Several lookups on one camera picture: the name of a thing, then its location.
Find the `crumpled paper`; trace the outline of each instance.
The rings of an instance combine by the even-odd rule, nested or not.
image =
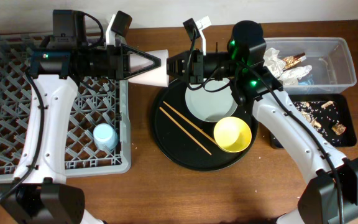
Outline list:
[[[282,73],[286,63],[278,58],[279,50],[274,48],[268,49],[264,55],[264,66],[266,66],[275,78],[278,78]]]
[[[311,65],[296,67],[283,72],[286,63],[278,58],[278,53],[280,53],[279,50],[268,49],[264,55],[264,66],[270,70],[275,78],[282,81],[283,85],[298,85],[298,80],[311,71]]]

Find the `chopstick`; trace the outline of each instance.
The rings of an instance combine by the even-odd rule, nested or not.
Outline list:
[[[167,105],[169,108],[171,108],[171,110],[173,110],[173,112],[175,112],[177,115],[179,115],[182,119],[184,119],[185,121],[187,121],[187,123],[189,123],[190,125],[192,125],[193,128],[197,129],[197,131],[199,131],[201,134],[203,134],[205,137],[207,137],[209,140],[211,140],[211,142],[213,142],[215,145],[218,145],[215,141],[215,139],[211,138],[207,133],[205,133],[203,130],[201,130],[199,127],[197,127],[195,124],[193,124],[193,122],[191,122],[189,119],[187,119],[185,116],[183,116],[181,113],[179,113],[179,111],[175,110],[173,107],[171,107],[167,102],[163,101],[163,103],[165,103],[165,105]]]
[[[160,110],[165,113],[165,115],[167,115],[169,117],[169,119],[171,119],[184,133],[186,133],[195,143],[197,143],[197,145],[199,145],[201,148],[203,148],[210,156],[212,156],[212,154],[201,144],[197,141],[197,139],[195,139],[188,131],[186,131],[185,128],[183,128],[178,121],[175,121],[175,119],[173,119],[164,109],[162,109],[162,107],[160,107]]]

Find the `white wall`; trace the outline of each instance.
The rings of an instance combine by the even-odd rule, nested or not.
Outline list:
[[[214,25],[358,19],[358,0],[0,0],[0,33],[50,31],[53,9],[85,11],[104,23],[122,10],[131,28],[178,27],[207,15]]]

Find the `yellow cup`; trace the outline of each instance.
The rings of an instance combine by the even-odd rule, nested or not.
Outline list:
[[[241,152],[251,143],[252,133],[246,122],[236,117],[218,121],[214,128],[214,138],[225,152]]]

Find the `black plate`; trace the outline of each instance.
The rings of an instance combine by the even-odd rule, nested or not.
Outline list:
[[[244,120],[249,125],[252,131],[252,140],[248,148],[242,152],[224,152],[163,103],[163,101],[167,102],[213,138],[213,130],[216,123],[199,120],[190,113],[185,102],[185,91],[186,84],[179,80],[174,80],[158,94],[154,101],[151,114],[151,127],[154,140],[161,151],[173,162],[183,167],[200,171],[223,169],[241,159],[255,141],[258,131],[256,119],[246,114],[242,107],[237,107],[232,116]],[[199,147],[167,115],[159,110],[160,107],[208,149],[212,156]]]
[[[357,138],[353,128],[352,117],[344,96],[340,94],[291,95],[290,99],[294,102],[295,106],[297,102],[309,102],[313,109],[318,110],[313,114],[317,117],[317,121],[322,125],[322,128],[326,130],[323,138],[331,145],[334,147],[351,147],[356,145]],[[330,100],[334,102],[334,105],[322,110],[321,105]],[[345,133],[340,136],[331,130],[332,126],[338,122],[346,127]],[[270,133],[270,143],[273,148],[283,147],[272,133]]]

